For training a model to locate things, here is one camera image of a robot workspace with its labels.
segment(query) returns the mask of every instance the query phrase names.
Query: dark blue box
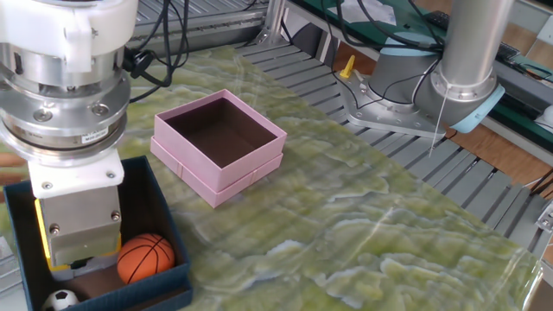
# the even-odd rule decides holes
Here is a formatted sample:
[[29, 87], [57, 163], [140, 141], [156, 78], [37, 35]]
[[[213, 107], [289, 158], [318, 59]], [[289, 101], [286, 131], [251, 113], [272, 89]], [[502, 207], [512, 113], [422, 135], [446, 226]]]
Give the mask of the dark blue box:
[[145, 156], [124, 160], [123, 167], [125, 177], [118, 187], [123, 244], [142, 233], [160, 234], [173, 245], [177, 265], [130, 285], [119, 279], [116, 266], [56, 282], [42, 250], [30, 182], [7, 186], [4, 195], [29, 310], [40, 311], [48, 296], [60, 289], [72, 290], [81, 301], [67, 311], [176, 310], [191, 302], [188, 254], [148, 160]]

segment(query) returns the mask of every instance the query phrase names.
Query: orange basketball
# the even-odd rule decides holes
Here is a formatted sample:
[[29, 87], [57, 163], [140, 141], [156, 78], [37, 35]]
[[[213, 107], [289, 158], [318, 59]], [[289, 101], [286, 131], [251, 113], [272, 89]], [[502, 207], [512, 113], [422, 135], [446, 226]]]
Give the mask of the orange basketball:
[[145, 233], [127, 242], [118, 258], [118, 273], [130, 284], [175, 266], [171, 244], [157, 234]]

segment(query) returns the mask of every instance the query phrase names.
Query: pink box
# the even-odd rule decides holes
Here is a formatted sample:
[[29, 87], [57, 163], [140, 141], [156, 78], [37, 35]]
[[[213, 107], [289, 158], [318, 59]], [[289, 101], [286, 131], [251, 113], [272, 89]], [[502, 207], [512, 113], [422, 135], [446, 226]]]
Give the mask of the pink box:
[[179, 178], [184, 180], [200, 197], [202, 197], [213, 208], [217, 207], [221, 203], [229, 200], [235, 194], [246, 189], [251, 184], [259, 181], [262, 177], [268, 173], [274, 171], [280, 166], [280, 162], [283, 159], [283, 154], [280, 154], [276, 158], [265, 163], [261, 167], [254, 169], [252, 172], [242, 177], [231, 186], [226, 189], [215, 192], [208, 185], [206, 185], [198, 176], [190, 171], [187, 167], [178, 162], [165, 148], [163, 148], [155, 137], [152, 137], [151, 151], [154, 156], [157, 156], [165, 165], [167, 165], [173, 173], [177, 174]]
[[151, 149], [216, 207], [278, 168], [285, 140], [286, 132], [223, 90], [156, 115]]

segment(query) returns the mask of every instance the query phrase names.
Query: green marble surface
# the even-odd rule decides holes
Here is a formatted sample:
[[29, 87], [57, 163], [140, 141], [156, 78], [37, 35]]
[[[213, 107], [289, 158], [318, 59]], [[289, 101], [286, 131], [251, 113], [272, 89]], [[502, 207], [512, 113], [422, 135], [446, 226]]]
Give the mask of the green marble surface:
[[[164, 67], [153, 72], [163, 75]], [[153, 115], [228, 89], [289, 136], [281, 167], [213, 210], [149, 153]], [[134, 81], [133, 95], [149, 89]], [[192, 261], [186, 310], [520, 310], [539, 262], [238, 56], [192, 54], [131, 105]], [[5, 207], [2, 232], [10, 235]]]

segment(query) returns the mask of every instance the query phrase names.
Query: black and white ball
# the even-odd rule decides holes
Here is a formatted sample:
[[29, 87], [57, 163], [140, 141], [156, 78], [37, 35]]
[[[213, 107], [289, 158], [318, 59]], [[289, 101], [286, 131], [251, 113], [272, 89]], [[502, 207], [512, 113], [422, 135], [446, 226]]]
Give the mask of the black and white ball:
[[58, 290], [51, 294], [46, 302], [44, 302], [42, 311], [59, 311], [74, 306], [77, 303], [79, 303], [79, 300], [74, 292], [66, 289]]

